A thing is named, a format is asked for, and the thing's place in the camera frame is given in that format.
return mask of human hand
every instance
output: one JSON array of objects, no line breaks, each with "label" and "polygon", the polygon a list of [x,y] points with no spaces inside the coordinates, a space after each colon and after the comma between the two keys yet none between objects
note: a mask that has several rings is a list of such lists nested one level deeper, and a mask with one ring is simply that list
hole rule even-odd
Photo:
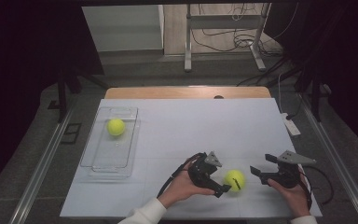
[{"label": "human hand", "polygon": [[214,190],[199,188],[193,184],[188,175],[188,167],[192,165],[193,161],[186,164],[183,171],[171,182],[167,189],[158,197],[158,200],[165,208],[172,204],[185,200],[194,194],[213,195]]},{"label": "human hand", "polygon": [[[301,175],[301,181],[305,186],[307,186],[307,182],[305,181],[303,175]],[[268,179],[268,183],[270,186],[280,192],[295,217],[310,216],[306,192],[304,192],[304,190],[299,185],[296,185],[292,189],[287,189],[273,179]]]}]

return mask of wall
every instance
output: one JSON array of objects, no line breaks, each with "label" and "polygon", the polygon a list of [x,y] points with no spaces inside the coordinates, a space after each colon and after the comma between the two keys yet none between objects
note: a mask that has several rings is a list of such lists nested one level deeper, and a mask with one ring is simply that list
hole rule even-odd
[{"label": "wall", "polygon": [[98,51],[162,49],[158,6],[83,7]]}]

